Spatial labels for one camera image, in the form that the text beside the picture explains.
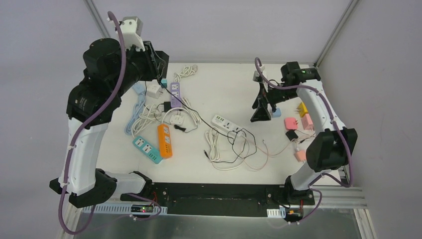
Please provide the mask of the orange power strip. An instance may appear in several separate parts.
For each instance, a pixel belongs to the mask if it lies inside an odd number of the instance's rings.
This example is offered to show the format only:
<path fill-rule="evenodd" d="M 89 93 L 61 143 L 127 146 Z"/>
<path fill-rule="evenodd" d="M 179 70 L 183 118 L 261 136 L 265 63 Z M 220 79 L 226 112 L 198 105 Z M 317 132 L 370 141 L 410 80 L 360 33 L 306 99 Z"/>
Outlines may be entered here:
<path fill-rule="evenodd" d="M 169 127 L 162 123 L 157 126 L 158 141 L 159 141 L 159 151 L 160 155 L 164 159 L 168 159 L 173 156 L 171 137 Z"/>

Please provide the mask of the white USB power strip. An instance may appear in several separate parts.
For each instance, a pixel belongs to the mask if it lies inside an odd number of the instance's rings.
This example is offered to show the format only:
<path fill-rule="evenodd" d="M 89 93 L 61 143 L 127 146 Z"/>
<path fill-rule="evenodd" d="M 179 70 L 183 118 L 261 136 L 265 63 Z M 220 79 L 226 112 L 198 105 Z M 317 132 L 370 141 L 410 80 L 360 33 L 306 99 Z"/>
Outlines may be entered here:
<path fill-rule="evenodd" d="M 212 124 L 222 132 L 228 133 L 229 136 L 234 137 L 237 132 L 240 132 L 243 128 L 234 122 L 220 116 L 215 115 L 211 119 Z"/>

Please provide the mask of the pink plug adapter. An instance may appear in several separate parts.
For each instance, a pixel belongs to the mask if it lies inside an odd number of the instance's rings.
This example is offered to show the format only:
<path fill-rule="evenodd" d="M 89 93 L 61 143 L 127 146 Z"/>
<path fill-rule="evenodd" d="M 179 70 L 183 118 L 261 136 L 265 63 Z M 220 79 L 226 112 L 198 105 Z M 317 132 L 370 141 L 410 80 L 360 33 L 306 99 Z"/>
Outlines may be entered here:
<path fill-rule="evenodd" d="M 284 119 L 284 126 L 286 130 L 297 130 L 298 129 L 298 121 L 294 117 L 288 117 Z"/>

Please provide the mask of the light blue small adapter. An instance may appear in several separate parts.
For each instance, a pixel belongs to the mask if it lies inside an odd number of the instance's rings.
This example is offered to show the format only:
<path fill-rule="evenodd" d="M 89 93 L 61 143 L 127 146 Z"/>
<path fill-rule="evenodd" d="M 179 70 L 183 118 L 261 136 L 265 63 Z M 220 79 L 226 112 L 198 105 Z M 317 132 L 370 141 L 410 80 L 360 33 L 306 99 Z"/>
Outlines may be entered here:
<path fill-rule="evenodd" d="M 280 108 L 276 108 L 274 111 L 271 110 L 270 113 L 271 113 L 271 118 L 279 118 L 282 115 Z"/>

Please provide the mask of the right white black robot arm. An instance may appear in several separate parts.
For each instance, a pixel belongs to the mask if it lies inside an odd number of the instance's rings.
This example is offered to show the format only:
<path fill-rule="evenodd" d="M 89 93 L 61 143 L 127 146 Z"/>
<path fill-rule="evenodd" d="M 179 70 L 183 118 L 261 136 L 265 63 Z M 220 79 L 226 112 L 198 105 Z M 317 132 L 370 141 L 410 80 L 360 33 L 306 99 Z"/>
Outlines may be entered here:
<path fill-rule="evenodd" d="M 306 149 L 306 163 L 293 175 L 286 178 L 281 199 L 274 198 L 280 206 L 300 202 L 315 192 L 322 202 L 322 192 L 313 185 L 327 176 L 344 188 L 353 185 L 352 152 L 357 142 L 357 132 L 348 128 L 335 114 L 329 102 L 321 77 L 316 68 L 301 68 L 298 62 L 287 62 L 281 67 L 282 82 L 273 84 L 264 75 L 264 65 L 259 57 L 254 59 L 253 81 L 259 83 L 259 91 L 252 105 L 255 110 L 250 121 L 269 121 L 271 112 L 278 103 L 300 98 L 307 107 L 314 124 L 316 136 Z"/>

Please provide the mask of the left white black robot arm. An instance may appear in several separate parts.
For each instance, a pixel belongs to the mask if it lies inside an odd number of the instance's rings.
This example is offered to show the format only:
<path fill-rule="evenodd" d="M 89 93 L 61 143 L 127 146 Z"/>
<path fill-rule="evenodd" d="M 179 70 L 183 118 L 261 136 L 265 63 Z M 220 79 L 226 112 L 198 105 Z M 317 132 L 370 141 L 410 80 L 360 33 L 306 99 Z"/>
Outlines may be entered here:
<path fill-rule="evenodd" d="M 140 172 L 110 173 L 97 168 L 102 139 L 120 107 L 122 96 L 137 82 L 161 81 L 167 74 L 169 56 L 156 51 L 150 41 L 141 38 L 142 21 L 136 16 L 118 20 L 108 12 L 108 20 L 118 35 L 101 38 L 83 53 L 85 69 L 82 81 L 69 93 L 68 143 L 64 167 L 49 187 L 60 195 L 58 218 L 63 231 L 75 235 L 63 218 L 64 201 L 81 209 L 127 195 L 147 201 L 152 194 L 151 181 Z"/>

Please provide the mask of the yellow cube socket adapter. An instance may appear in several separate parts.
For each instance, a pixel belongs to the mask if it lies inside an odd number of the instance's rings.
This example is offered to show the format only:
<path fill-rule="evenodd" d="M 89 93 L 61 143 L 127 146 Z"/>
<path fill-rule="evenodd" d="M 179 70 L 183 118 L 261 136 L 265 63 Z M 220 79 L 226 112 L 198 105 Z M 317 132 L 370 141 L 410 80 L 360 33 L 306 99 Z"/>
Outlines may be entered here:
<path fill-rule="evenodd" d="M 303 118 L 306 114 L 309 113 L 307 107 L 304 104 L 304 102 L 300 102 L 300 104 L 297 107 L 297 111 L 298 111 L 299 116 L 301 118 Z"/>

